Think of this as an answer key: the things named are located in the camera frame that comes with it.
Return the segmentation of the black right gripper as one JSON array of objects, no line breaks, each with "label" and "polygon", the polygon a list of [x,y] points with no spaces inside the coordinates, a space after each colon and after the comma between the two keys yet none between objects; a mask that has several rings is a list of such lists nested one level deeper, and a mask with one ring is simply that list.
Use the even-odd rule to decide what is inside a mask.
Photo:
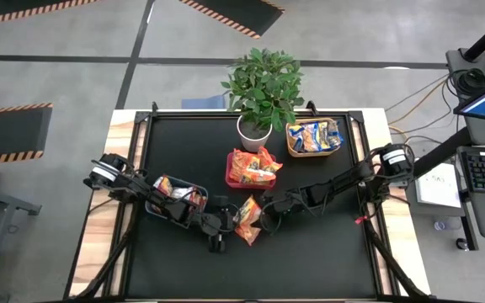
[{"label": "black right gripper", "polygon": [[[299,189],[289,189],[285,191],[267,190],[265,192],[265,203],[259,201],[254,202],[254,208],[256,210],[262,210],[264,207],[266,214],[287,214],[307,210],[308,203]],[[269,217],[266,214],[261,214],[259,218],[251,224],[251,227],[267,231],[269,229]]]}]

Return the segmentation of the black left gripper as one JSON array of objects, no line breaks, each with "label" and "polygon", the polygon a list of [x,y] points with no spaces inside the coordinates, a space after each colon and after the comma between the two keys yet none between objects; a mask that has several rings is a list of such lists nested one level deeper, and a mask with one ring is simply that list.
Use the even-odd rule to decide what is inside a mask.
[{"label": "black left gripper", "polygon": [[215,214],[204,213],[200,217],[200,228],[208,236],[208,249],[211,253],[223,253],[226,250],[225,237],[233,231],[243,231],[245,225],[235,222],[234,217],[242,215],[241,210],[233,214],[225,208]]}]

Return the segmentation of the red Maruchan ramen pack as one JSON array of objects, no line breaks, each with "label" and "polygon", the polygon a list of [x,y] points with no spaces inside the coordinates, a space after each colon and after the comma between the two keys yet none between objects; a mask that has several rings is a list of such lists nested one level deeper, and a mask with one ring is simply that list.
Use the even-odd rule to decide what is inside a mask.
[{"label": "red Maruchan ramen pack", "polygon": [[170,179],[167,175],[162,175],[159,177],[153,186],[160,191],[162,194],[165,194],[167,196],[171,196],[173,192],[173,186],[170,182]]},{"label": "red Maruchan ramen pack", "polygon": [[170,194],[170,197],[173,198],[173,199],[192,200],[194,193],[195,193],[194,187],[188,187],[188,188],[176,188],[176,187],[174,187],[171,194]]},{"label": "red Maruchan ramen pack", "polygon": [[200,211],[203,211],[205,209],[205,206],[207,204],[207,196],[206,195],[202,195],[198,192],[193,192],[191,195],[190,195],[190,198],[189,198],[189,201],[195,205]]}]

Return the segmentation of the red plastic bin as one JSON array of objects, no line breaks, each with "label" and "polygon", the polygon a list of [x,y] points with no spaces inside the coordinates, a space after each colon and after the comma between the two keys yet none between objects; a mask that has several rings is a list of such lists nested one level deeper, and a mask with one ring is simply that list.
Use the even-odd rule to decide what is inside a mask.
[{"label": "red plastic bin", "polygon": [[275,186],[276,179],[267,183],[239,183],[236,180],[230,178],[229,173],[232,170],[233,155],[233,151],[227,155],[225,181],[229,187],[234,189],[272,189]]}]

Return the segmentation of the blue-grey plastic bin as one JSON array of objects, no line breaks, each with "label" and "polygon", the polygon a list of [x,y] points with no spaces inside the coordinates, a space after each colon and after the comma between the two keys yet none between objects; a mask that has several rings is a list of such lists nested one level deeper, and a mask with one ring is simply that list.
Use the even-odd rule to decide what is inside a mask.
[{"label": "blue-grey plastic bin", "polygon": [[[201,186],[172,176],[168,177],[173,188],[194,187],[195,192],[206,195],[207,198],[209,197],[207,190]],[[188,229],[193,224],[193,222],[204,213],[204,210],[200,211],[189,200],[173,199],[170,196],[162,194],[154,186],[152,187],[154,189],[153,193],[155,194],[155,196],[152,196],[145,202],[145,210],[148,214],[155,215],[167,221],[171,221],[172,223],[185,229]]]}]

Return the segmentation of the blue Maruchan ramen pack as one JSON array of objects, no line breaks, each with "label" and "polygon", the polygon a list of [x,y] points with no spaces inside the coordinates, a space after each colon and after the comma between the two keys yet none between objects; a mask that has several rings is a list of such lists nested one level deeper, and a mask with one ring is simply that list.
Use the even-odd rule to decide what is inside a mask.
[{"label": "blue Maruchan ramen pack", "polygon": [[319,130],[318,123],[305,123],[301,125],[303,148],[305,152],[320,152],[322,150],[320,141],[318,139]]},{"label": "blue Maruchan ramen pack", "polygon": [[319,131],[320,151],[321,152],[330,151],[332,147],[328,140],[328,122],[327,121],[319,122],[318,131]]},{"label": "blue Maruchan ramen pack", "polygon": [[289,145],[293,151],[298,153],[304,152],[303,131],[302,125],[290,125],[287,129]]},{"label": "blue Maruchan ramen pack", "polygon": [[344,138],[338,130],[338,123],[333,120],[328,122],[328,143],[333,149],[338,149],[342,146]]}]

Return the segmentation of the white plant pot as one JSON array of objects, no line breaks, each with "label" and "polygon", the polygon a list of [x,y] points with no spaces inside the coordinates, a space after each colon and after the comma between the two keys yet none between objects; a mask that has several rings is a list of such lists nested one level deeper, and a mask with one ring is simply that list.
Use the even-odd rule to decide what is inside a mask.
[{"label": "white plant pot", "polygon": [[242,115],[237,119],[237,133],[242,146],[248,152],[257,152],[261,146],[265,146],[272,130],[272,125],[267,128],[257,126],[253,122],[246,121]]}]

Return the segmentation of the yellow plastic bin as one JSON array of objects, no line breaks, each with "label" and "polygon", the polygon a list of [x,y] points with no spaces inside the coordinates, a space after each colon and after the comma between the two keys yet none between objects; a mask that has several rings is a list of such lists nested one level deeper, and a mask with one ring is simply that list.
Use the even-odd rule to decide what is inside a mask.
[{"label": "yellow plastic bin", "polygon": [[319,152],[301,152],[301,153],[298,153],[296,151],[293,151],[289,145],[289,142],[288,142],[288,139],[287,139],[287,129],[290,125],[302,125],[302,124],[305,124],[305,123],[312,123],[312,122],[323,122],[323,121],[327,121],[327,122],[332,122],[333,119],[331,118],[316,118],[316,119],[302,119],[302,120],[296,120],[293,124],[291,123],[288,123],[286,126],[285,126],[285,133],[286,133],[286,142],[287,142],[287,149],[288,149],[288,152],[293,156],[293,157],[327,157],[331,154],[333,154],[334,152],[336,152],[338,149],[333,149],[331,148],[330,151],[319,151]]}]

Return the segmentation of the black table mat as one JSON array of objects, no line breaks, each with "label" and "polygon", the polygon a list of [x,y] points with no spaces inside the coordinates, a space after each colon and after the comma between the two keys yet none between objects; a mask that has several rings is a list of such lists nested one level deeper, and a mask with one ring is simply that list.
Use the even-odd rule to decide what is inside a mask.
[{"label": "black table mat", "polygon": [[[227,156],[240,147],[234,119],[160,119],[147,147],[150,181],[163,174],[225,195],[231,206],[251,196],[227,185]],[[364,299],[375,295],[373,268],[356,189],[325,210],[285,218],[253,243],[231,234],[213,253],[207,236],[145,211],[137,216],[126,294],[133,299]]]}]

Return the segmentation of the blue chair seat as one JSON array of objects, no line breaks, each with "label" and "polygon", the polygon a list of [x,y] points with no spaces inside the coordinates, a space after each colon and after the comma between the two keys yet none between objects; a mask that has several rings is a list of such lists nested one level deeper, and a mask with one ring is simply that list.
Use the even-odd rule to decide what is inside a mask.
[{"label": "blue chair seat", "polygon": [[184,98],[181,101],[182,109],[224,109],[226,100],[223,95],[207,98]]}]

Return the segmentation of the green leafy artificial plant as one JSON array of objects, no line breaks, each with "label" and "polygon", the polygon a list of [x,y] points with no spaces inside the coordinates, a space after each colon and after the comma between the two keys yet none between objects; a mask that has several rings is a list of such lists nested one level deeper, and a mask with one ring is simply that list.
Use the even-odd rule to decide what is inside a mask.
[{"label": "green leafy artificial plant", "polygon": [[228,80],[228,110],[238,111],[255,130],[280,131],[295,121],[301,96],[301,63],[284,51],[259,50],[235,60]]}]

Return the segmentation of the white note board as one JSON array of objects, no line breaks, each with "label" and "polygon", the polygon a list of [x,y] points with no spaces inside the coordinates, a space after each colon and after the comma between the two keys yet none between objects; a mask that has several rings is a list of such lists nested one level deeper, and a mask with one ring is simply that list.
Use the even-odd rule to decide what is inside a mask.
[{"label": "white note board", "polygon": [[461,208],[456,169],[441,163],[415,180],[417,201],[423,204]]}]

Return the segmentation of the clear plastic bottle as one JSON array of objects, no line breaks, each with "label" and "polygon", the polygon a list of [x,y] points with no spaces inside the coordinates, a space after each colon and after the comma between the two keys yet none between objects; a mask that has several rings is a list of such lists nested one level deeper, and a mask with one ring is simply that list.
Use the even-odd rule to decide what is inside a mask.
[{"label": "clear plastic bottle", "polygon": [[443,216],[434,218],[436,231],[457,231],[462,228],[461,218],[455,216]]}]

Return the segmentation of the black hazard-striped floor mat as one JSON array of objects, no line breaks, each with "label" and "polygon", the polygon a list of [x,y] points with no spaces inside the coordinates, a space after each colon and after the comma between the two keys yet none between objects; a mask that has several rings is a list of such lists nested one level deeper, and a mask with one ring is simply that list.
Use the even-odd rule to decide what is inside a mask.
[{"label": "black hazard-striped floor mat", "polygon": [[0,108],[0,163],[43,157],[52,103]]},{"label": "black hazard-striped floor mat", "polygon": [[179,1],[255,40],[260,39],[285,12],[270,0]]},{"label": "black hazard-striped floor mat", "polygon": [[0,23],[82,6],[97,1],[98,0],[0,0]]}]

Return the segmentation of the grey stand base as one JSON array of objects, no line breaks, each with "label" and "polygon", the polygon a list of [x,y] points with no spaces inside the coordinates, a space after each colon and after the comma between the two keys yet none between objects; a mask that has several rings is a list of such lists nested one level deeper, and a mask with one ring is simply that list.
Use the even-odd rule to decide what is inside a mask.
[{"label": "grey stand base", "polygon": [[485,89],[485,53],[475,61],[466,61],[461,56],[462,49],[446,52],[449,69],[448,88],[454,88],[454,95],[460,102]]}]

